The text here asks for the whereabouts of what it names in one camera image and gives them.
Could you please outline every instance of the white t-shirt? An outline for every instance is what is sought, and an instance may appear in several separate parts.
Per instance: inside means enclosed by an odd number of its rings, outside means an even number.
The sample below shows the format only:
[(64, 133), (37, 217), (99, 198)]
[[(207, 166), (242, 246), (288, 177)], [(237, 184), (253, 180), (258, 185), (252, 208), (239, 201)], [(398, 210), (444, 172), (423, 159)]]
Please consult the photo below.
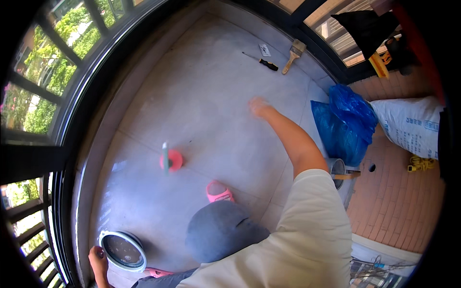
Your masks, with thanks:
[(177, 287), (346, 288), (351, 238), (331, 176), (306, 170), (293, 182), (276, 232), (220, 261), (203, 263)]

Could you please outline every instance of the person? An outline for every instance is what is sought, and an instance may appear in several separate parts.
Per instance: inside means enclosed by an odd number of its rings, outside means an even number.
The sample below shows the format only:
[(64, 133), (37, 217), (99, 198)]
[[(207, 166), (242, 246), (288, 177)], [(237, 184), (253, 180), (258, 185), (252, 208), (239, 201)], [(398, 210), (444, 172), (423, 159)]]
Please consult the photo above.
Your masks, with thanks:
[[(218, 182), (211, 203), (191, 219), (186, 247), (200, 267), (133, 288), (349, 287), (352, 232), (322, 153), (311, 137), (261, 97), (248, 103), (279, 136), (293, 164), (294, 181), (276, 231), (249, 219)], [(93, 247), (89, 260), (98, 287), (108, 287), (107, 259)]]

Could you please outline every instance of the paint bucket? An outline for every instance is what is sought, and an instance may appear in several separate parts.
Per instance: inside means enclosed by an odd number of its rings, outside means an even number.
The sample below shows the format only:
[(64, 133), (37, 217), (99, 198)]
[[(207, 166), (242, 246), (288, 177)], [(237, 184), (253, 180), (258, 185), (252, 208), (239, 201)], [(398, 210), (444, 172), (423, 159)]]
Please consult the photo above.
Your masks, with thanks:
[[(335, 175), (344, 175), (346, 173), (346, 166), (344, 165), (344, 161), (340, 158), (325, 158), (326, 164), (328, 165), (328, 171), (330, 174)], [(339, 190), (344, 183), (344, 180), (335, 179), (333, 180), (335, 183), (336, 190)]]
[[(178, 171), (183, 165), (183, 156), (176, 150), (168, 149), (169, 172)], [(163, 169), (163, 154), (160, 156), (160, 167)]]
[(138, 237), (126, 231), (101, 231), (99, 246), (107, 259), (120, 269), (143, 272), (147, 266), (146, 254)]

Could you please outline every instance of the screwdriver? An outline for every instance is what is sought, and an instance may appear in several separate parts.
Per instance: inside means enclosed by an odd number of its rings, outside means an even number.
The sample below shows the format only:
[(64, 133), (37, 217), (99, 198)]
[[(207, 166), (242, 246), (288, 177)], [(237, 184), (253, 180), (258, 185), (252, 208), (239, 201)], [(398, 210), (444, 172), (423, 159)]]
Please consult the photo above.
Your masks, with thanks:
[[(256, 60), (258, 60), (258, 58), (256, 58), (255, 56), (251, 56), (249, 54), (246, 54), (245, 52), (242, 52), (242, 53), (247, 55), (247, 56), (250, 56), (251, 58), (255, 58)], [(275, 64), (273, 64), (271, 62), (267, 62), (266, 60), (259, 59), (259, 63), (263, 64), (264, 66), (267, 66), (271, 70), (274, 70), (274, 71), (278, 70), (278, 67)]]

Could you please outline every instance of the hand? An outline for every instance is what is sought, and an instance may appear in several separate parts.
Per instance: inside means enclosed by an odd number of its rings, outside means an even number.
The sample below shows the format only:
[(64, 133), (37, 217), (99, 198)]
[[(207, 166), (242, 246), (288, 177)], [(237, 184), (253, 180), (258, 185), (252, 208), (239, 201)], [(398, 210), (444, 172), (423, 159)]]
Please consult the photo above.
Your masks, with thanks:
[(89, 251), (88, 258), (91, 268), (93, 268), (96, 280), (101, 277), (106, 279), (109, 263), (102, 248), (99, 246), (93, 246), (93, 248)]
[(248, 101), (248, 106), (253, 115), (260, 118), (264, 116), (266, 111), (274, 109), (266, 99), (260, 96), (251, 98), (250, 101)]

